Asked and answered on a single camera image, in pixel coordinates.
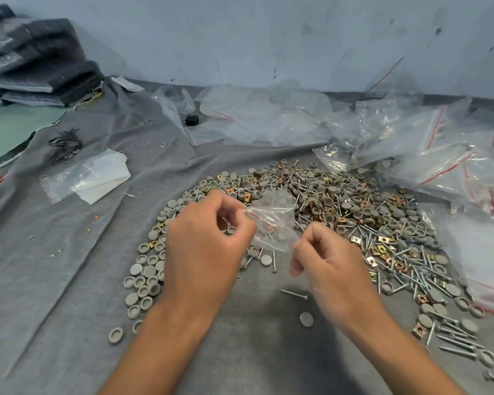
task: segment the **green surface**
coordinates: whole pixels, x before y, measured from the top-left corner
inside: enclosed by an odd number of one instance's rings
[[[66,110],[12,104],[0,107],[0,157],[25,141],[32,132],[51,125]]]

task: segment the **right hand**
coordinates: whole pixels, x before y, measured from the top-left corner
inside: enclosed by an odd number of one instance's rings
[[[342,331],[365,329],[384,311],[360,248],[318,222],[294,246],[289,273],[304,270],[320,309]]]

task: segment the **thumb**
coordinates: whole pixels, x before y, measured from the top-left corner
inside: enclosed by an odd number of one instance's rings
[[[313,245],[306,239],[302,239],[294,247],[293,258],[300,262],[306,272],[313,275],[320,273],[323,265],[325,265],[325,260],[320,257]]]
[[[234,246],[237,246],[238,249],[244,252],[251,244],[254,235],[258,231],[258,226],[253,219],[249,219],[245,215],[243,209],[238,209],[235,217],[236,231],[230,238],[234,242]]]

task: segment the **black wire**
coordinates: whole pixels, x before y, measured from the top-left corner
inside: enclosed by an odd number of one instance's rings
[[[60,136],[48,141],[49,146],[58,147],[53,153],[53,156],[49,159],[51,165],[55,164],[59,160],[72,159],[80,152],[83,145],[75,134],[77,131],[78,129],[71,129],[69,132],[59,132]]]

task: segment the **forearm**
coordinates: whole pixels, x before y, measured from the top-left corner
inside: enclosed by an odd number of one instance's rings
[[[380,310],[345,334],[360,349],[395,394],[464,394],[426,349]]]
[[[211,316],[156,304],[99,395],[173,393],[211,324]]]

